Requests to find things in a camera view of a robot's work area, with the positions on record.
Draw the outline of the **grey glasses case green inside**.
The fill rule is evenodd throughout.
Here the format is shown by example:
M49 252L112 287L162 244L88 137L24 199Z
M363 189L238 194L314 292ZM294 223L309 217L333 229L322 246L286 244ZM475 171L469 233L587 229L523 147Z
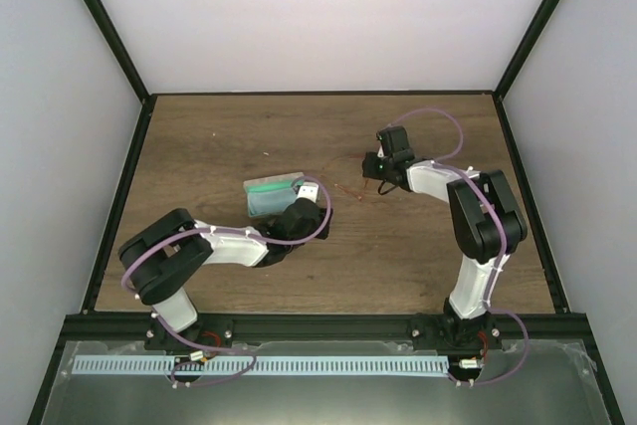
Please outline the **grey glasses case green inside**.
M295 181L302 172L250 179L243 182L248 216L257 218L283 212L297 199Z

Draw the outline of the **pink transparent sunglasses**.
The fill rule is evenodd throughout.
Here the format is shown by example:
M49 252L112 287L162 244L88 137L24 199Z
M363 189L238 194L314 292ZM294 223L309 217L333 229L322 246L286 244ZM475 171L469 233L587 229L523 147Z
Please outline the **pink transparent sunglasses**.
M319 169L319 178L335 191L362 202L369 192L369 180L361 172L363 159L362 152L333 157Z

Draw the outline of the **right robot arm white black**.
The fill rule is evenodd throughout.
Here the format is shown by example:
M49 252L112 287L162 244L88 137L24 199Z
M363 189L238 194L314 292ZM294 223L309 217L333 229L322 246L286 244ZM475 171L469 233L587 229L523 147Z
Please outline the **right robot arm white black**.
M367 152L362 175L449 205L454 237L462 253L456 285L445 300L442 336L456 348L470 344L486 328L492 294L510 256L528 235L528 226L505 173L462 170L418 158L402 126L376 133L379 149Z

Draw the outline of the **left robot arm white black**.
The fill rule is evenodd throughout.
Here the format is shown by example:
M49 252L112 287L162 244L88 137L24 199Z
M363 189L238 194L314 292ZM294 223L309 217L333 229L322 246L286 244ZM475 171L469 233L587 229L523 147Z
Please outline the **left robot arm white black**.
M306 242L326 239L332 214L330 205L299 197L272 220L230 228L197 221L177 208L119 248L121 284L163 319L177 346L190 349L202 340L204 326L185 285L201 267L275 265Z

